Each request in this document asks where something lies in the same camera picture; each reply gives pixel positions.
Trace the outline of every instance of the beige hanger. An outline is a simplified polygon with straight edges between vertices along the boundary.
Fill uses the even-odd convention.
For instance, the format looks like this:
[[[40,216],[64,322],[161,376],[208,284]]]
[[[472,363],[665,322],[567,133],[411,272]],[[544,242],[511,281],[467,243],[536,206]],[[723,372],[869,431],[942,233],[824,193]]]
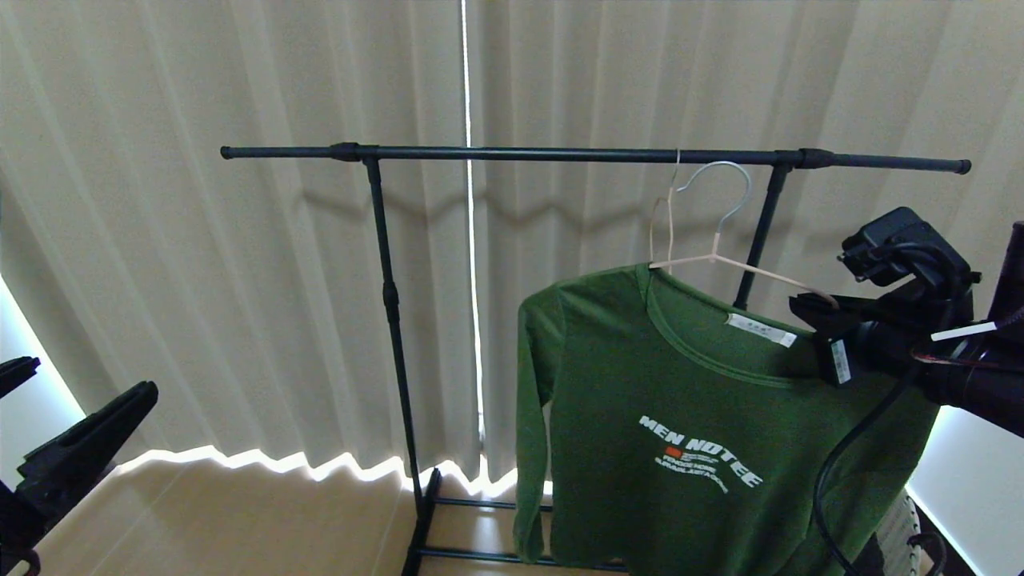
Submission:
[[[718,221],[718,230],[715,231],[715,238],[712,240],[711,253],[710,254],[705,254],[703,256],[691,256],[691,257],[688,257],[688,258],[679,258],[679,259],[675,259],[674,260],[674,259],[672,259],[672,242],[674,240],[674,234],[672,233],[672,228],[673,228],[673,225],[672,225],[672,223],[673,223],[672,222],[672,197],[674,195],[673,193],[682,192],[682,191],[686,190],[693,182],[693,179],[697,177],[697,174],[699,174],[700,172],[703,172],[705,170],[707,170],[708,168],[711,168],[713,166],[730,166],[732,168],[735,168],[736,170],[739,170],[743,174],[743,177],[746,179],[746,192],[743,194],[743,197],[739,200],[739,203],[737,203],[735,206],[733,206],[732,209],[729,210],[728,212],[726,212],[726,214],[724,216],[722,216],[722,219]],[[678,170],[678,167],[679,167],[679,164],[678,164],[678,158],[677,158],[677,164],[676,164],[676,169],[677,170]],[[761,276],[765,276],[765,277],[771,278],[772,280],[777,280],[779,282],[785,282],[786,284],[790,284],[790,285],[796,286],[798,288],[802,288],[804,290],[807,290],[808,292],[812,292],[814,294],[817,294],[818,296],[821,296],[822,298],[824,298],[829,304],[831,304],[831,306],[834,308],[839,310],[839,307],[840,307],[839,306],[839,302],[836,300],[836,298],[834,298],[831,296],[831,294],[828,294],[828,293],[826,293],[826,292],[824,292],[822,290],[818,290],[817,288],[813,288],[811,286],[808,286],[807,284],[804,284],[803,282],[799,282],[799,281],[794,280],[792,278],[786,278],[784,276],[775,274],[773,272],[768,272],[768,271],[763,270],[763,269],[752,266],[752,265],[750,265],[750,264],[748,264],[745,262],[740,262],[740,261],[737,261],[737,260],[733,260],[732,258],[729,258],[728,256],[723,256],[723,255],[721,255],[721,254],[718,253],[718,245],[719,245],[719,241],[722,238],[722,229],[725,227],[725,221],[727,219],[729,219],[729,216],[731,216],[731,215],[735,214],[736,212],[738,212],[751,200],[751,198],[753,196],[754,196],[754,183],[751,180],[751,174],[746,171],[746,169],[744,169],[739,164],[736,164],[735,162],[724,161],[724,160],[718,161],[718,162],[712,162],[710,164],[705,164],[700,168],[697,168],[696,172],[693,172],[693,175],[690,176],[690,179],[682,188],[678,188],[678,189],[673,190],[670,187],[668,199],[659,198],[659,199],[657,199],[657,201],[654,202],[654,210],[657,209],[657,205],[662,201],[665,201],[666,204],[668,204],[668,206],[669,206],[669,231],[670,231],[669,232],[669,243],[670,244],[669,244],[669,253],[668,253],[668,258],[669,259],[667,259],[665,261],[660,261],[660,262],[651,262],[651,264],[650,264],[649,268],[651,270],[660,269],[660,268],[668,268],[669,271],[671,272],[672,271],[672,266],[674,266],[676,264],[686,263],[686,262],[696,262],[696,261],[701,261],[701,260],[708,260],[708,261],[711,261],[711,262],[725,262],[727,264],[743,269],[743,270],[745,270],[748,272],[752,272],[754,274],[759,274]],[[653,213],[652,213],[652,217],[651,217],[651,227],[648,229],[648,242],[650,244],[651,258],[653,259],[653,257],[654,257]]]

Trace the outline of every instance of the shirt sleeve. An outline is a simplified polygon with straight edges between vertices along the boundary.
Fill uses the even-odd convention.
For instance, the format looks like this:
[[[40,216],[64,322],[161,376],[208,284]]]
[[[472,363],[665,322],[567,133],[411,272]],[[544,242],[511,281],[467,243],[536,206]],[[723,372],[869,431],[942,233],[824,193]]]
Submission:
[[[865,471],[839,481],[822,497],[828,533],[853,562],[896,501],[911,470]],[[776,576],[843,576],[813,519],[804,541]]]
[[[551,400],[565,347],[565,322],[552,287],[519,306],[516,399],[516,552],[536,563],[544,551],[541,498],[548,466],[548,435],[542,408]]]

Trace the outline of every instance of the white wall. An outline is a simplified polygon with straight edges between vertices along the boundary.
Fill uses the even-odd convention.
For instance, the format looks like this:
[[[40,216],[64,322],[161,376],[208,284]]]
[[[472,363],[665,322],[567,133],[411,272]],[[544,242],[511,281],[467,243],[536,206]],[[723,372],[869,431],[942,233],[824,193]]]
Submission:
[[[1024,439],[944,407],[907,488],[979,576],[1024,570]]]
[[[25,454],[68,429],[85,413],[0,280],[0,362],[20,356],[37,357],[42,365],[31,380],[0,400],[0,480],[12,490],[22,481],[16,468]]]

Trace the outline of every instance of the curtain fold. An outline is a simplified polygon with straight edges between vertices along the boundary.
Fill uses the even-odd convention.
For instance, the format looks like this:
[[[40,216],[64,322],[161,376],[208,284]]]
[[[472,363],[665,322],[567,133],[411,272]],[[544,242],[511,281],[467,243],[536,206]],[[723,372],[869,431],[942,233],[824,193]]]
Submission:
[[[836,261],[840,243],[900,205],[935,225],[988,281],[1024,208],[1024,13],[996,5],[481,1],[468,4],[473,141],[479,146],[778,150],[970,158],[966,176],[872,169],[793,172],[762,265],[830,292],[878,295]],[[680,168],[679,181],[696,166]],[[515,465],[516,308],[551,283],[649,259],[666,165],[474,163],[485,451]],[[722,252],[745,259],[770,168],[730,220]],[[742,194],[730,170],[675,202],[674,257],[710,250]],[[655,218],[655,257],[668,230]],[[731,302],[740,271],[680,279]],[[760,278],[750,308],[793,318],[794,290]]]
[[[3,272],[86,412],[160,385],[123,456],[404,454],[365,168],[218,149],[464,143],[460,26],[449,0],[0,3]],[[475,476],[465,166],[383,173],[421,463]]]

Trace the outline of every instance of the black garment rack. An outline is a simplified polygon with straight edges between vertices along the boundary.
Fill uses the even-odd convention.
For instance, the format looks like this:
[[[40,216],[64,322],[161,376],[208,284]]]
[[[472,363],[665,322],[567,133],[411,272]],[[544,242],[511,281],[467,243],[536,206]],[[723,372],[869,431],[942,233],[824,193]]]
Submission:
[[[230,148],[222,147],[220,155],[232,158],[328,158],[342,162],[361,162],[367,167],[370,178],[370,193],[377,225],[377,244],[380,248],[381,270],[384,276],[384,308],[391,331],[391,348],[401,402],[401,417],[406,427],[406,445],[409,451],[409,465],[413,475],[413,495],[416,500],[417,521],[413,539],[406,556],[402,576],[419,573],[424,557],[440,557],[463,560],[518,563],[512,553],[481,552],[456,548],[441,548],[427,544],[430,523],[437,504],[475,506],[483,508],[515,508],[513,502],[468,500],[438,496],[440,470],[434,468],[426,490],[420,484],[420,466],[416,458],[416,436],[413,433],[412,407],[409,398],[409,381],[406,375],[406,357],[401,345],[401,328],[398,323],[398,289],[394,284],[391,268],[391,249],[388,245],[387,222],[384,214],[384,193],[381,188],[381,160],[504,160],[530,162],[614,162],[644,164],[707,164],[717,160],[728,160],[737,164],[771,166],[771,177],[761,216],[754,233],[746,263],[758,265],[768,230],[771,228],[778,205],[779,196],[785,184],[786,175],[793,170],[809,170],[828,166],[857,168],[890,168],[902,170],[925,170],[966,174],[971,169],[970,160],[940,160],[934,158],[907,158],[898,156],[865,156],[835,154],[826,150],[800,149],[777,150],[774,152],[721,151],[721,150],[629,150],[629,149],[564,149],[564,148],[458,148],[458,147],[386,147],[367,146],[356,142],[342,142],[329,147],[287,147],[287,148]],[[733,305],[746,308],[746,300],[754,284],[754,274],[744,272],[739,283],[739,291]],[[551,511],[551,506],[542,506],[542,511]],[[544,558],[541,565],[557,566],[551,558]],[[622,565],[596,567],[601,570],[626,572]]]

